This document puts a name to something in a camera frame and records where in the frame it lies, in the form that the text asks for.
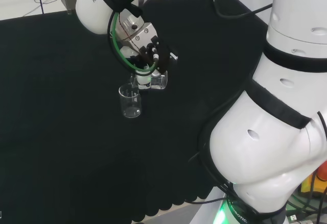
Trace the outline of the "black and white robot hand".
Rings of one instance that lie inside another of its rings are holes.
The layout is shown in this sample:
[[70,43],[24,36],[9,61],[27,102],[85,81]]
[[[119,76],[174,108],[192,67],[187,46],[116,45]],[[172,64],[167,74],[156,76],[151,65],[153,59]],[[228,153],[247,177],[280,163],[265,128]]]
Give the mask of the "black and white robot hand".
[[178,59],[158,37],[154,37],[151,43],[141,47],[139,51],[124,46],[121,53],[129,63],[142,69],[135,70],[131,78],[132,85],[140,90],[165,89],[169,65]]

